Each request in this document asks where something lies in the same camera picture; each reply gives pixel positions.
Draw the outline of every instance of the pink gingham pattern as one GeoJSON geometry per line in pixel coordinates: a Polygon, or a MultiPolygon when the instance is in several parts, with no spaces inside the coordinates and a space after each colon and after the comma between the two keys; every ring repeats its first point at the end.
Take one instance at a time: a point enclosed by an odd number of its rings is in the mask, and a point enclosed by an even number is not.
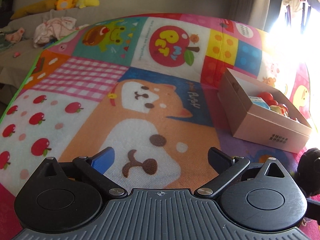
{"type": "Polygon", "coordinates": [[[71,57],[31,89],[100,102],[128,67],[71,57]]]}

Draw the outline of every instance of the frog illustration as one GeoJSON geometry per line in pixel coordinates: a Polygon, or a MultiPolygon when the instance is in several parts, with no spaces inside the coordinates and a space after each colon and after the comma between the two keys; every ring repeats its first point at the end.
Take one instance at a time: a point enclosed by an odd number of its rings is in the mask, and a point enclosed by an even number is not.
{"type": "Polygon", "coordinates": [[[108,45],[121,45],[123,39],[120,37],[120,34],[126,30],[126,27],[119,26],[117,23],[123,21],[113,21],[106,25],[98,25],[91,28],[84,35],[82,43],[87,46],[98,45],[101,52],[107,50],[108,45]]]}

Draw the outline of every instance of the play mat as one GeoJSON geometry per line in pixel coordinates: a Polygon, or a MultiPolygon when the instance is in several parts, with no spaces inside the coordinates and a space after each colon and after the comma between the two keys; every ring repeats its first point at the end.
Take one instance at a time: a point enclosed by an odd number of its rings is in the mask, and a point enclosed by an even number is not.
{"type": "MultiPolygon", "coordinates": [[[[231,136],[216,89],[231,68],[309,119],[308,70],[283,51],[253,27],[184,14],[108,20],[44,50],[0,124],[0,239],[21,229],[14,197],[45,156],[68,162],[111,146],[104,174],[129,192],[195,190],[217,176],[210,147],[294,171],[299,155],[231,136]]],[[[300,228],[320,239],[315,221],[300,228]]]]}

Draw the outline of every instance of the pink box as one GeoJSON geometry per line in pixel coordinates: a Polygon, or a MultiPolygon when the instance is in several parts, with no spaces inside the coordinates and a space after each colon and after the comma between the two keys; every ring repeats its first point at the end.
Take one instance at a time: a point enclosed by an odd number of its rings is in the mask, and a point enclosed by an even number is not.
{"type": "Polygon", "coordinates": [[[282,92],[265,83],[227,69],[220,82],[219,98],[233,137],[292,153],[299,153],[309,140],[312,128],[307,120],[282,92]],[[300,123],[252,103],[249,96],[256,97],[260,92],[271,93],[300,123]]]}

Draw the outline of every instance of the metal screw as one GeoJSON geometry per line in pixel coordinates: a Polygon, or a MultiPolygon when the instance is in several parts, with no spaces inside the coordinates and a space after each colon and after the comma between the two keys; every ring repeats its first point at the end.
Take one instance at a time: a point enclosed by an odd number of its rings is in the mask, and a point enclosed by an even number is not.
{"type": "Polygon", "coordinates": [[[213,193],[212,189],[210,188],[207,188],[207,187],[202,187],[202,188],[199,188],[197,190],[198,194],[202,195],[202,196],[209,196],[213,193]]]}
{"type": "Polygon", "coordinates": [[[124,194],[124,189],[119,188],[119,187],[115,187],[115,188],[112,188],[111,190],[109,190],[109,193],[113,196],[121,196],[124,194]]]}

